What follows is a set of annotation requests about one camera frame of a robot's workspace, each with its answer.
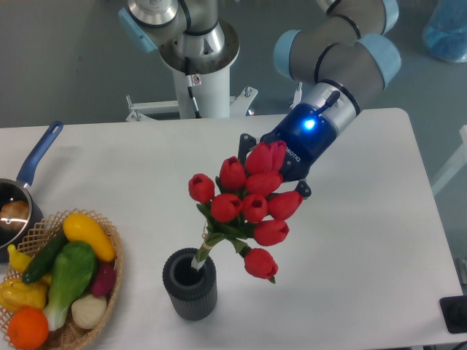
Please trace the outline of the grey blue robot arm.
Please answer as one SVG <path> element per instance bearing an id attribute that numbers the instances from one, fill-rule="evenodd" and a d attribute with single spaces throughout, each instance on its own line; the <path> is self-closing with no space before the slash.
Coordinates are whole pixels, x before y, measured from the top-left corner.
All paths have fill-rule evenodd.
<path id="1" fill-rule="evenodd" d="M 309 197 L 311 166 L 397 74 L 401 57 L 386 33 L 398 19 L 395 1 L 321 1 L 327 20 L 313 31 L 287 31 L 274 46 L 283 76 L 312 85 L 261 141 L 286 143 L 280 173 Z M 180 117 L 222 118 L 243 112 L 230 97 L 230 67 L 239 54 L 233 27 L 216 1 L 129 1 L 121 26 L 146 53 L 171 69 Z"/>

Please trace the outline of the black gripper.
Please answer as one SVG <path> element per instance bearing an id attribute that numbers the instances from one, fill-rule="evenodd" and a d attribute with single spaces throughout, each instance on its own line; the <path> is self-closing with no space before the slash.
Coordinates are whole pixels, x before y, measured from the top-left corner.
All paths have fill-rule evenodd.
<path id="1" fill-rule="evenodd" d="M 313 106 L 298 104 L 271 132 L 261 136 L 260 140 L 266 144 L 285 142 L 285 159 L 279 172 L 286 182 L 298 180 L 292 190 L 306 200 L 312 195 L 312 188 L 305 180 L 309 169 L 336 137 L 334 125 L 324 115 L 318 113 Z M 258 142 L 258 137 L 248 133 L 240 135 L 237 155 L 239 162 L 247 159 Z"/>

